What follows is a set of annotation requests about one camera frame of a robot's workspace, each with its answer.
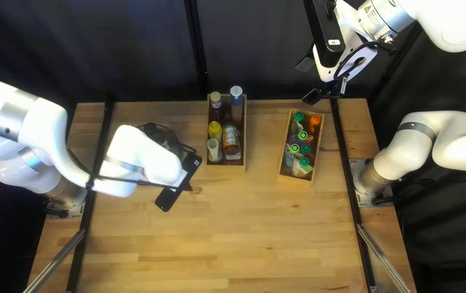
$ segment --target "wooden table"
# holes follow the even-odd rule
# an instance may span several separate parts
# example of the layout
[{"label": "wooden table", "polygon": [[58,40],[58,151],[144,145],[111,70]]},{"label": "wooden table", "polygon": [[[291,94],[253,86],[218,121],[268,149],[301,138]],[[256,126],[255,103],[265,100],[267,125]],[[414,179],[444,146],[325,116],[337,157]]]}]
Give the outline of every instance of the wooden table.
[{"label": "wooden table", "polygon": [[[349,158],[374,157],[378,145],[366,100],[340,100],[339,105]],[[310,190],[276,182],[290,108],[326,113]],[[110,135],[121,124],[162,123],[204,157],[206,110],[205,101],[117,103]],[[194,191],[184,192],[168,213],[154,204],[160,188],[139,186],[128,198],[99,193],[79,291],[366,292],[330,112],[327,100],[314,106],[300,100],[248,101],[245,175],[209,174],[201,166],[191,180]],[[88,166],[102,117],[102,103],[78,104],[75,112],[68,145]],[[394,209],[360,211],[415,291]],[[45,223],[29,281],[79,222]],[[67,258],[40,292],[64,292],[70,263]],[[395,291],[380,265],[373,266],[376,282]]]}]

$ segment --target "orange bottle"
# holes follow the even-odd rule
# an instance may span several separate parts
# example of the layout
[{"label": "orange bottle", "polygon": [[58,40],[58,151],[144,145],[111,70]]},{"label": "orange bottle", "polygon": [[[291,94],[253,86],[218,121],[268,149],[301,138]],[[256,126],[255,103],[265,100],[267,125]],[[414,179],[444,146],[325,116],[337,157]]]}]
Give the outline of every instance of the orange bottle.
[{"label": "orange bottle", "polygon": [[314,133],[315,127],[321,123],[321,117],[318,115],[311,116],[309,120],[309,133]]}]

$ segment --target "wooden crate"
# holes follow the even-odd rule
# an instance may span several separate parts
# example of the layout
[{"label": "wooden crate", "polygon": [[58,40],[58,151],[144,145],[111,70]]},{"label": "wooden crate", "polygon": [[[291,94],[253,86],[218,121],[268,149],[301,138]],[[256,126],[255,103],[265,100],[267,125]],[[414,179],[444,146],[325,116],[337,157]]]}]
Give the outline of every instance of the wooden crate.
[{"label": "wooden crate", "polygon": [[[314,170],[312,172],[310,172],[307,176],[303,177],[303,178],[298,178],[298,177],[295,177],[295,176],[292,175],[291,168],[288,168],[286,166],[285,158],[284,158],[284,154],[285,154],[285,151],[286,151],[286,143],[289,140],[289,136],[291,135],[289,133],[290,132],[291,122],[293,121],[293,117],[296,114],[296,112],[302,112],[303,115],[304,115],[304,119],[303,119],[304,123],[302,123],[302,125],[304,125],[304,130],[305,131],[308,130],[309,119],[311,118],[311,116],[318,115],[318,116],[321,117],[321,123],[319,125],[319,131],[317,131],[317,133],[314,135],[314,137],[315,137],[315,139],[313,140],[314,144],[311,145],[311,148],[312,148],[311,151],[314,152],[315,156],[316,156],[316,161],[315,161],[315,164],[313,166]],[[300,186],[300,188],[308,189],[308,188],[311,187],[311,185],[314,182],[314,174],[316,172],[317,165],[319,163],[321,163],[321,162],[319,162],[318,154],[319,154],[319,150],[320,150],[321,134],[322,134],[323,128],[324,128],[325,115],[322,114],[322,113],[315,113],[315,112],[310,112],[310,111],[291,109],[289,111],[289,117],[288,117],[287,121],[288,121],[288,123],[287,123],[286,131],[284,133],[285,136],[283,137],[282,151],[281,151],[281,154],[280,154],[280,162],[278,164],[278,173],[277,173],[276,180],[278,182],[294,184],[294,185]]]},{"label": "wooden crate", "polygon": [[[211,162],[209,161],[208,156],[207,156],[207,152],[206,152],[206,159],[205,159],[205,161],[207,162],[206,168],[207,168],[207,171],[208,171],[208,172],[226,173],[226,174],[227,174],[227,173],[235,173],[235,174],[237,174],[237,173],[245,173],[245,162],[246,162],[246,151],[245,151],[245,146],[247,145],[247,143],[246,143],[246,137],[247,137],[247,135],[246,135],[246,134],[247,134],[247,131],[246,131],[246,130],[247,130],[247,123],[246,123],[246,121],[247,121],[247,114],[248,114],[248,107],[247,107],[247,105],[248,105],[248,97],[247,97],[247,95],[245,95],[245,94],[243,94],[242,96],[243,96],[243,103],[244,103],[244,104],[243,104],[243,108],[244,108],[244,110],[243,110],[243,113],[242,113],[242,125],[243,125],[243,130],[242,130],[242,134],[241,134],[242,137],[240,137],[240,140],[241,140],[241,142],[242,142],[242,145],[241,145],[241,152],[242,152],[242,161],[243,161],[243,163],[242,163],[242,165],[226,165],[226,164],[223,163],[223,161],[224,161],[224,159],[223,159],[223,161],[222,161],[221,164],[214,164],[214,163],[211,163]],[[227,103],[231,103],[231,95],[229,95],[229,94],[221,94],[221,95],[220,95],[220,98],[221,98],[223,101],[227,102]],[[211,123],[211,121],[210,121],[210,112],[209,112],[210,103],[211,103],[211,101],[210,101],[210,94],[208,94],[208,95],[207,95],[207,106],[208,106],[207,123],[208,123],[208,125]]]}]

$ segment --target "barcode sticker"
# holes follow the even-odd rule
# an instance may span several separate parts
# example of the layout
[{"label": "barcode sticker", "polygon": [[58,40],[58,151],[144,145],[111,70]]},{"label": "barcode sticker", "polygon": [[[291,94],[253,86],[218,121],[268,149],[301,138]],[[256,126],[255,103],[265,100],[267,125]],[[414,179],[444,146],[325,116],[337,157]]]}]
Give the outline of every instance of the barcode sticker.
[{"label": "barcode sticker", "polygon": [[345,88],[347,87],[347,77],[344,76],[343,80],[341,81],[341,90],[340,94],[345,94]]}]

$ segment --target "yellow bottle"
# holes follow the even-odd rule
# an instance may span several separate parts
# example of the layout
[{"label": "yellow bottle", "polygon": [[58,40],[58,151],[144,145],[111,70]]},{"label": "yellow bottle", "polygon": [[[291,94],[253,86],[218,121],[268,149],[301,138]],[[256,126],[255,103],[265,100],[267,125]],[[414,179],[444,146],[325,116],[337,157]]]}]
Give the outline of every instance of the yellow bottle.
[{"label": "yellow bottle", "polygon": [[221,141],[222,127],[220,126],[220,123],[216,121],[211,122],[210,126],[207,128],[207,133],[210,134],[211,138]]}]

